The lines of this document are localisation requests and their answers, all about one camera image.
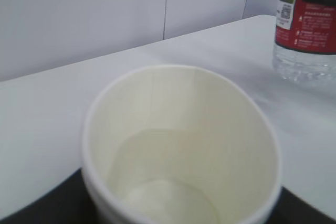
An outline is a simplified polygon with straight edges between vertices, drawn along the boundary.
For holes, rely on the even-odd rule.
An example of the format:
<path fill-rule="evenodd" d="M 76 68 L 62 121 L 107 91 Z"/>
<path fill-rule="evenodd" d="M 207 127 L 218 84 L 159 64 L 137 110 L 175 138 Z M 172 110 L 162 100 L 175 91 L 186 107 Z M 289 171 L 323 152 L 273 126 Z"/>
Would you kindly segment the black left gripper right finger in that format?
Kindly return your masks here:
<path fill-rule="evenodd" d="M 266 224 L 335 224 L 335 220 L 282 187 Z"/>

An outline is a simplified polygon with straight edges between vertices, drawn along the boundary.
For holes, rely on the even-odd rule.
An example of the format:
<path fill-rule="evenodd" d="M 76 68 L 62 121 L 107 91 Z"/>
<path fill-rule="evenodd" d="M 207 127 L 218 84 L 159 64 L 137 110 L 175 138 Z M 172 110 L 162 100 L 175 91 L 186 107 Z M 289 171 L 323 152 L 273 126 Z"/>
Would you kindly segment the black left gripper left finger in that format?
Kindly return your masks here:
<path fill-rule="evenodd" d="M 81 170 L 77 170 L 55 189 L 1 223 L 99 223 L 99 219 Z"/>

